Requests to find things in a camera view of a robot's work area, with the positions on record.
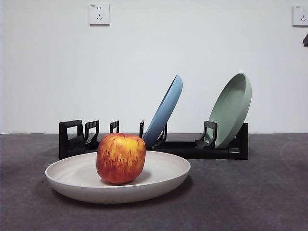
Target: wall socket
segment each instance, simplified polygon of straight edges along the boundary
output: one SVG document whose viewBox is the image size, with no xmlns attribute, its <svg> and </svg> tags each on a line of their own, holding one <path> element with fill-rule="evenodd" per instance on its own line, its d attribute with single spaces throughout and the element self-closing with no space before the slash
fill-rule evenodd
<svg viewBox="0 0 308 231">
<path fill-rule="evenodd" d="M 308 26 L 308 5 L 292 7 L 292 26 Z"/>
<path fill-rule="evenodd" d="M 110 25 L 110 5 L 109 4 L 92 4 L 89 7 L 90 25 Z"/>
</svg>

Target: white plate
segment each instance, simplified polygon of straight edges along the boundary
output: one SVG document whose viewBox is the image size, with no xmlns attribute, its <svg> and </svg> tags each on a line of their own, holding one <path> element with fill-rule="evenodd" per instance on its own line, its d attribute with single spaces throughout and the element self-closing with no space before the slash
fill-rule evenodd
<svg viewBox="0 0 308 231">
<path fill-rule="evenodd" d="M 96 153 L 66 158 L 50 165 L 45 175 L 64 196 L 92 203 L 129 203 L 161 196 L 180 186 L 191 168 L 176 155 L 146 151 L 142 173 L 132 182 L 113 185 L 96 172 Z"/>
</svg>

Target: apple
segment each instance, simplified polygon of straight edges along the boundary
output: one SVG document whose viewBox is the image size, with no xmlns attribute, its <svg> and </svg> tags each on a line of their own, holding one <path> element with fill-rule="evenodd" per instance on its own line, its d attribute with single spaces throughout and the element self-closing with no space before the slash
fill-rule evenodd
<svg viewBox="0 0 308 231">
<path fill-rule="evenodd" d="M 110 133 L 99 144 L 96 171 L 104 180 L 122 184 L 134 180 L 143 170 L 145 142 L 139 136 Z"/>
</svg>

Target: table surface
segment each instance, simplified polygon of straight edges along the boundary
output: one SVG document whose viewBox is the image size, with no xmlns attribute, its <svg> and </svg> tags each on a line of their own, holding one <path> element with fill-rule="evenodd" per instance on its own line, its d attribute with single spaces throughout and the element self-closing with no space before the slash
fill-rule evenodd
<svg viewBox="0 0 308 231">
<path fill-rule="evenodd" d="M 56 134 L 1 135 L 1 230 L 308 230 L 308 134 L 251 134 L 249 160 L 190 159 L 177 189 L 121 205 L 57 193 L 57 160 Z"/>
</svg>

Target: black dish rack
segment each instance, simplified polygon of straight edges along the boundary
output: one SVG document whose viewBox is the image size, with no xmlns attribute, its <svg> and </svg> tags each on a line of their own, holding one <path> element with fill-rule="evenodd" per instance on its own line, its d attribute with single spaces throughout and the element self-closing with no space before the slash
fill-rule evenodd
<svg viewBox="0 0 308 231">
<path fill-rule="evenodd" d="M 67 129 L 77 127 L 77 136 L 69 138 Z M 59 123 L 59 159 L 71 156 L 96 152 L 98 149 L 100 122 L 99 120 L 85 124 L 85 133 L 81 120 L 73 120 Z M 110 123 L 110 133 L 119 132 L 120 121 Z M 140 123 L 139 137 L 143 135 L 144 121 Z M 89 139 L 89 129 L 96 128 L 94 136 Z M 210 142 L 205 142 L 204 137 L 207 129 L 213 130 L 213 138 Z M 167 141 L 167 124 L 160 137 L 151 146 L 149 151 L 158 151 L 178 155 L 186 159 L 233 159 L 248 160 L 248 123 L 243 123 L 236 137 L 229 143 L 228 147 L 217 149 L 215 141 L 217 138 L 217 123 L 204 121 L 204 132 L 195 141 Z"/>
</svg>

